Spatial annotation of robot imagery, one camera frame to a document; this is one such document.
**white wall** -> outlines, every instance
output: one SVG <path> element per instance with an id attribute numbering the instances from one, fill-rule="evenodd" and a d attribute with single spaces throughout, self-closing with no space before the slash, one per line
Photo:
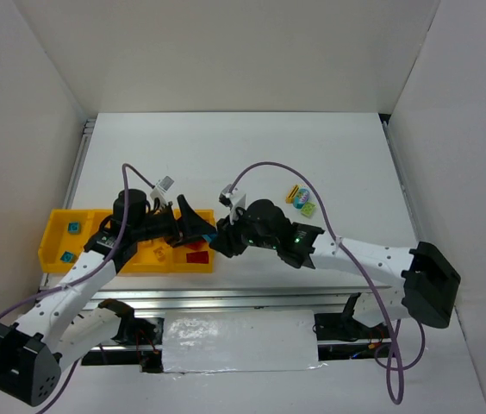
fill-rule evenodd
<path id="1" fill-rule="evenodd" d="M 439 0 L 15 0 L 84 108 L 391 112 Z"/>
<path id="2" fill-rule="evenodd" d="M 60 78 L 10 0 L 0 0 L 0 311 L 34 293 L 37 249 L 81 134 Z"/>
<path id="3" fill-rule="evenodd" d="M 486 396 L 486 0 L 443 0 L 389 130 L 421 233 L 462 275 Z"/>

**blue cube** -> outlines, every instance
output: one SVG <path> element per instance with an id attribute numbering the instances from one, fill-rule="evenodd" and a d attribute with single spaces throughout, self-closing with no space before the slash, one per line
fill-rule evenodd
<path id="1" fill-rule="evenodd" d="M 75 255 L 71 252 L 64 252 L 61 256 L 61 261 L 63 263 L 73 263 Z"/>
<path id="2" fill-rule="evenodd" d="M 80 234 L 80 223 L 79 222 L 70 222 L 69 226 L 67 227 L 67 231 L 71 235 Z"/>

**yellow tray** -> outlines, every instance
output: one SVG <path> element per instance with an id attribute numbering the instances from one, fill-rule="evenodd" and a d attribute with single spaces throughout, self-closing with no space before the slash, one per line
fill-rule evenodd
<path id="1" fill-rule="evenodd" d="M 38 258 L 44 273 L 67 273 L 73 263 L 61 261 L 64 252 L 79 255 L 84 245 L 95 234 L 99 223 L 112 210 L 52 210 L 42 237 Z M 215 225 L 213 210 L 196 210 L 196 213 L 208 223 Z M 180 217 L 180 211 L 174 210 L 174 216 Z M 70 234 L 69 223 L 78 222 L 80 233 Z M 209 263 L 188 263 L 187 254 L 207 252 Z M 214 250 L 204 243 L 198 249 L 182 246 L 171 248 L 163 239 L 138 243 L 138 253 L 122 268 L 121 273 L 212 273 L 215 258 Z"/>

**white panel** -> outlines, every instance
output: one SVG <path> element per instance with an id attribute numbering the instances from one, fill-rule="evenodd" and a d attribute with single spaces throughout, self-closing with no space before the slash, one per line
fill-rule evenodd
<path id="1" fill-rule="evenodd" d="M 421 233 L 463 277 L 486 395 L 486 0 L 441 3 L 389 129 Z"/>
<path id="2" fill-rule="evenodd" d="M 16 0 L 91 113 L 391 112 L 439 0 Z"/>
<path id="3" fill-rule="evenodd" d="M 122 188 L 121 164 L 130 162 L 152 182 L 171 176 L 170 200 L 184 194 L 195 209 L 214 209 L 220 191 L 247 166 L 276 160 L 300 170 L 321 193 L 333 228 L 384 246 L 416 241 L 377 114 L 179 113 L 100 114 L 78 181 L 73 208 L 111 208 Z M 148 191 L 130 174 L 130 185 Z M 324 226 L 285 203 L 298 182 L 291 172 L 265 166 L 240 182 L 247 205 L 269 198 L 286 216 Z M 178 289 L 364 285 L 361 276 L 294 269 L 272 251 L 248 249 L 232 259 L 218 254 L 213 274 L 115 278 L 113 285 Z"/>
<path id="4" fill-rule="evenodd" d="M 48 414 L 249 413 L 467 413 L 486 414 L 458 320 L 449 329 L 426 328 L 423 360 L 406 372 L 402 405 L 385 388 L 372 360 L 329 361 L 326 367 L 275 373 L 149 374 L 136 366 L 80 367 Z M 405 362 L 416 356 L 419 332 L 402 323 Z M 0 413 L 27 414 L 26 405 L 0 392 Z"/>
<path id="5" fill-rule="evenodd" d="M 166 373 L 296 371 L 318 367 L 311 310 L 168 312 Z"/>
<path id="6" fill-rule="evenodd" d="M 49 59 L 0 0 L 0 311 L 34 293 L 37 250 L 60 206 L 81 126 Z"/>

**white table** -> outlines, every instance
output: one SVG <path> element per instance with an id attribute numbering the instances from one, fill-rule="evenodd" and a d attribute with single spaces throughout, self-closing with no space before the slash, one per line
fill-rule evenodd
<path id="1" fill-rule="evenodd" d="M 340 235 L 392 246 L 413 246 L 414 232 L 377 114 L 190 113 L 100 114 L 81 166 L 72 208 L 110 208 L 122 188 L 121 164 L 151 180 L 176 180 L 171 199 L 183 193 L 195 209 L 227 210 L 220 190 L 249 164 L 275 160 L 296 167 L 321 192 Z M 298 179 L 262 167 L 240 184 L 247 200 L 269 198 L 295 221 L 322 225 L 284 203 Z M 147 188 L 136 177 L 132 187 Z M 57 278 L 52 276 L 49 285 Z M 217 255 L 212 275 L 122 276 L 87 307 L 105 297 L 130 303 L 140 316 L 164 309 L 285 309 L 340 311 L 349 292 L 364 290 L 358 277 L 295 270 L 270 251 L 231 260 Z M 414 357 L 417 328 L 402 326 L 402 352 Z M 486 413 L 467 347 L 454 315 L 449 329 L 427 330 L 427 352 L 407 374 L 404 404 L 395 408 L 384 389 L 384 371 L 372 361 L 332 361 L 301 372 L 140 374 L 135 367 L 80 367 L 50 413 L 248 413 L 248 412 L 469 412 Z M 27 408 L 0 393 L 0 412 Z"/>

